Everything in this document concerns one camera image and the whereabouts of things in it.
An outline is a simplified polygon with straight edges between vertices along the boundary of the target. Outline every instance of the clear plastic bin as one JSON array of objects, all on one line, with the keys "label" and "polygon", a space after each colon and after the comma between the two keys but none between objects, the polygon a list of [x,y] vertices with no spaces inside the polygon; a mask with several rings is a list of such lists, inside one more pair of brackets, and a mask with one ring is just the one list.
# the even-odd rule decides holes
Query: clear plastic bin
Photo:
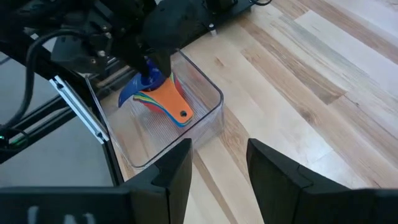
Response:
[{"label": "clear plastic bin", "polygon": [[108,74],[86,77],[91,93],[98,90],[94,97],[115,149],[121,150],[133,169],[146,168],[185,138],[192,139],[195,149],[223,129],[221,90],[182,52],[173,54],[171,61],[184,98],[194,112],[193,119],[183,128],[166,114],[150,111],[132,97],[118,108],[119,93],[136,73],[134,69],[113,63]]}]

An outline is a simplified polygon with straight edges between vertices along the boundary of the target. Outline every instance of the transparent container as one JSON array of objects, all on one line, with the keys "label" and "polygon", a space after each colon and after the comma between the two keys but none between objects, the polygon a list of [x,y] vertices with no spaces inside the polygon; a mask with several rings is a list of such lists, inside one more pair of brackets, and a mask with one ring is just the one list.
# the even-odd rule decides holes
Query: transparent container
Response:
[{"label": "transparent container", "polygon": [[133,169],[146,168],[185,138],[192,139],[195,149],[223,129],[221,90],[182,52],[171,56],[171,64],[185,101],[194,112],[193,119],[183,128],[166,114],[150,111],[132,97],[118,108],[120,91],[136,74],[121,62],[111,63],[107,74],[86,77],[114,148],[121,150]]}]

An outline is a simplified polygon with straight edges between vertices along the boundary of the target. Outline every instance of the gray floor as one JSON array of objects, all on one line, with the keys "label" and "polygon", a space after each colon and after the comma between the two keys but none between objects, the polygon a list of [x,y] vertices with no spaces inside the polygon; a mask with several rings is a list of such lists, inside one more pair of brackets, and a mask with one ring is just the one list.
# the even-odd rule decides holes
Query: gray floor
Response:
[{"label": "gray floor", "polygon": [[[24,72],[25,67],[13,60],[0,66],[0,124],[5,123],[21,103]],[[56,95],[50,83],[36,75],[29,110]],[[0,165],[0,187],[111,184],[103,150],[78,118]]]}]

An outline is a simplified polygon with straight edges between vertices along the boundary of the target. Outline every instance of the wooden floor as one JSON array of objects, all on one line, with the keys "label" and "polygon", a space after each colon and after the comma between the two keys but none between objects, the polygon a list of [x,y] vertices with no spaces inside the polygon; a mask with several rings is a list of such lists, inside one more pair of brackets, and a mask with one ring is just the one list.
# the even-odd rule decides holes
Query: wooden floor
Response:
[{"label": "wooden floor", "polygon": [[398,187],[398,0],[274,0],[183,52],[226,118],[194,153],[185,223],[262,223],[248,138],[353,189]]}]

